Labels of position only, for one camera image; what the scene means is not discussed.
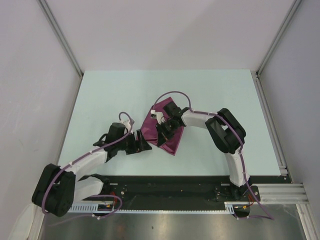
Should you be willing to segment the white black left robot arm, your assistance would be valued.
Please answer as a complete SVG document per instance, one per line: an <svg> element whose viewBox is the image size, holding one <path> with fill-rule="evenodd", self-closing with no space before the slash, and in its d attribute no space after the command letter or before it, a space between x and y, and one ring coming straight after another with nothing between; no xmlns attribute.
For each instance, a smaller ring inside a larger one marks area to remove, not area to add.
<svg viewBox="0 0 320 240"><path fill-rule="evenodd" d="M132 155L151 149L141 130L133 132L129 121L114 122L108 132L103 134L83 156L64 167L52 163L46 165L31 201L40 207L44 214L62 217L78 201L91 196L105 200L111 193L109 179L90 172L107 163L119 151Z"/></svg>

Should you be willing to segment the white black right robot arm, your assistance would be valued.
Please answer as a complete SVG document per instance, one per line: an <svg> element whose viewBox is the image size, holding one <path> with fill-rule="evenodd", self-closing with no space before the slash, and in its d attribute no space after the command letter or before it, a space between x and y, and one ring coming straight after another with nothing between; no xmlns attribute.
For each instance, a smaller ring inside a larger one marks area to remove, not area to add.
<svg viewBox="0 0 320 240"><path fill-rule="evenodd" d="M157 146L172 140L177 129L182 127L208 130L215 146L225 155L231 196L237 201L247 197L251 180L243 156L246 131L234 115L227 108L218 112L196 111L189 107L181 109L172 101L165 105L163 110L168 118L155 110L150 111L151 117L157 120Z"/></svg>

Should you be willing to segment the purple cloth napkin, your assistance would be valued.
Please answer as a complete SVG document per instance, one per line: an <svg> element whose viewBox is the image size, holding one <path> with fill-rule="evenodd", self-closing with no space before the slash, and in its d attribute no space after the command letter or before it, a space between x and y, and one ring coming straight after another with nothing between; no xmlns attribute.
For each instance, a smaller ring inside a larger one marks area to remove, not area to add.
<svg viewBox="0 0 320 240"><path fill-rule="evenodd" d="M165 100L162 100L155 105L155 111L163 113L165 120L169 118L169 115L164 111L163 107L170 102L173 102L173 99L171 97L168 97ZM148 113L140 128L144 139L148 143L153 144L155 146L157 146L157 143L158 143L158 132L156 129L157 123L158 121L156 119L151 118L151 114ZM180 140L183 135L183 131L184 131L184 127L179 127L174 132L173 138L167 141L166 143L164 143L162 146L160 146L160 148L166 151L167 153L175 156L180 144Z"/></svg>

